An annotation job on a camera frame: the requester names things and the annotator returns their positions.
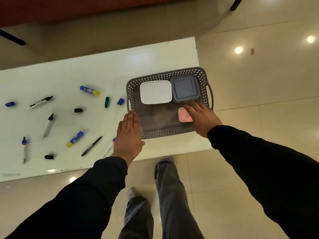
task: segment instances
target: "white plastic container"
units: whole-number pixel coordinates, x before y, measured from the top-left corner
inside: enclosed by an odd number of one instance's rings
[[[172,85],[168,80],[147,81],[140,85],[143,104],[161,104],[172,100]]]

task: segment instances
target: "pink plastic container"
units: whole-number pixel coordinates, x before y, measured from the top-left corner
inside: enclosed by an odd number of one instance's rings
[[[192,122],[193,121],[193,119],[190,117],[188,112],[183,107],[178,109],[178,120],[180,122]]]

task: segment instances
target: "hand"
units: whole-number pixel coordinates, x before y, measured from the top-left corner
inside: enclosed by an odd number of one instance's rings
[[[184,108],[193,119],[196,133],[202,137],[207,138],[210,129],[223,124],[213,110],[204,104],[192,102],[190,105],[193,109],[188,105],[184,105]]]
[[[145,142],[141,140],[138,116],[130,111],[118,125],[114,152],[111,156],[121,157],[129,167],[133,159],[142,151],[144,145]]]

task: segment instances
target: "pen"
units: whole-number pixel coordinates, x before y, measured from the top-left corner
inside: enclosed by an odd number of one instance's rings
[[[100,139],[102,138],[102,136],[100,136],[91,146],[89,146],[89,148],[88,149],[86,149],[85,150],[85,152],[84,153],[82,153],[82,157],[85,155],[85,154],[87,154],[90,150],[91,150],[91,148],[93,148],[94,146],[95,146],[95,144],[97,144],[98,143],[98,141],[100,141]]]
[[[26,161],[27,161],[26,145],[28,144],[28,142],[26,141],[26,137],[23,137],[23,140],[22,140],[21,144],[23,146],[23,163],[26,163]]]
[[[47,101],[51,100],[52,97],[53,96],[48,96],[48,97],[46,97],[46,98],[44,98],[44,99],[32,104],[31,106],[29,106],[29,109],[41,104],[42,102],[47,102]]]
[[[51,116],[49,116],[48,123],[47,123],[47,125],[45,127],[44,133],[41,136],[41,139],[45,138],[48,135],[48,132],[50,130],[50,124],[51,124],[52,121],[53,121],[53,113],[52,113]]]
[[[112,145],[115,143],[115,138],[113,138],[112,142],[110,143],[110,145],[107,147],[107,149],[105,150],[105,152],[103,153],[102,158],[105,158],[106,154],[110,151]]]

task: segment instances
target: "black marker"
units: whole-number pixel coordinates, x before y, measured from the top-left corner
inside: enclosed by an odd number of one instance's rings
[[[51,100],[52,97],[53,96],[48,96],[48,97],[46,97],[46,98],[44,98],[44,99],[32,104],[31,106],[29,106],[29,109],[35,107],[36,105],[41,104],[42,102],[47,102],[47,101]]]
[[[85,152],[84,153],[82,153],[82,157],[85,155],[85,154],[87,154],[88,153],[88,151],[90,151],[91,150],[91,148],[93,148],[94,147],[94,145],[95,144],[97,144],[98,143],[98,141],[100,141],[100,139],[102,138],[102,136],[100,136],[99,138],[98,138],[98,140],[96,140],[91,146],[89,146],[89,148],[88,149],[86,149],[85,150]]]

